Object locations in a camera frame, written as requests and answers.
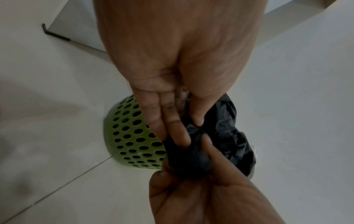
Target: hole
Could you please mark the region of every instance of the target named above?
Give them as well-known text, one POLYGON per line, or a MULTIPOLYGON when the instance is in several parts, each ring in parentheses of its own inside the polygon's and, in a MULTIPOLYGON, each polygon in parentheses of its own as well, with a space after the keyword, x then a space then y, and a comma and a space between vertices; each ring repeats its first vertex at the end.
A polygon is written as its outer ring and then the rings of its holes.
POLYGON ((153 142, 151 145, 155 146, 155 147, 158 147, 158 146, 162 145, 162 142, 153 142))
POLYGON ((141 120, 136 120, 136 121, 133 122, 133 125, 138 125, 140 123, 141 123, 141 120))
POLYGON ((166 151, 159 150, 159 151, 156 151, 155 153, 158 155, 163 155, 163 154, 166 154, 166 151))
POLYGON ((133 117, 139 116, 141 114, 141 111, 133 113, 133 117))
POLYGON ((144 138, 138 138, 136 141, 137 142, 145 142, 145 139, 144 138))
POLYGON ((134 131, 134 134, 140 134, 141 132, 143 132, 142 129, 136 129, 136 130, 134 131))

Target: white tile floor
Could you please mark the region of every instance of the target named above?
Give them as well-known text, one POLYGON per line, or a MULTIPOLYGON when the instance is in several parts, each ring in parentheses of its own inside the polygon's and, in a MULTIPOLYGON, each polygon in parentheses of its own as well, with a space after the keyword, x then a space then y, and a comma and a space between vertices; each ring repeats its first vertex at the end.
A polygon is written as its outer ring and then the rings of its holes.
MULTIPOLYGON (((253 181, 285 220, 346 224, 354 2, 316 2, 265 16, 229 94, 258 151, 253 181)), ((153 223, 152 171, 117 164, 103 142, 103 118, 129 88, 105 53, 43 34, 61 3, 0 0, 0 224, 153 223)))

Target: green trash bin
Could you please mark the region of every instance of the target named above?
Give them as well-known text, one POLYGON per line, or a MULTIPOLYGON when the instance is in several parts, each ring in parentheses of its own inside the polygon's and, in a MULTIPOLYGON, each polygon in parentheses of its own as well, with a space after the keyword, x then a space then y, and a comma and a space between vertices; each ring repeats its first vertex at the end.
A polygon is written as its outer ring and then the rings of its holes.
POLYGON ((113 106, 104 120, 104 140, 121 164, 161 169, 166 150, 145 123, 134 95, 113 106))

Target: green basket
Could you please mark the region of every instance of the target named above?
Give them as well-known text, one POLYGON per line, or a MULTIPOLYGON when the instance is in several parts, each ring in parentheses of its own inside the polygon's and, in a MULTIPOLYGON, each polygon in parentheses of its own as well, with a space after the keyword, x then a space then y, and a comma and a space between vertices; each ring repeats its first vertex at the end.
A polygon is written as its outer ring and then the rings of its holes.
POLYGON ((118 162, 161 169, 165 147, 145 123, 134 95, 113 106, 104 120, 103 130, 106 146, 118 162))

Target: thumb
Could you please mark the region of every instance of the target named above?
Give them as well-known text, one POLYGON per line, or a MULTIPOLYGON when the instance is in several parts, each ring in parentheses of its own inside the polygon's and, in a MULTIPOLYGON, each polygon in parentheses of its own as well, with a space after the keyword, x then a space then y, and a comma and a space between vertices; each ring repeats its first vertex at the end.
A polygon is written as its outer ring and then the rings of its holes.
POLYGON ((216 184, 228 186, 250 183, 249 179, 213 146, 212 141, 207 134, 202 136, 201 148, 211 159, 211 174, 216 184))
POLYGON ((220 96, 200 98, 192 95, 189 101, 189 115, 193 123, 200 127, 204 124, 205 114, 219 100, 220 96))

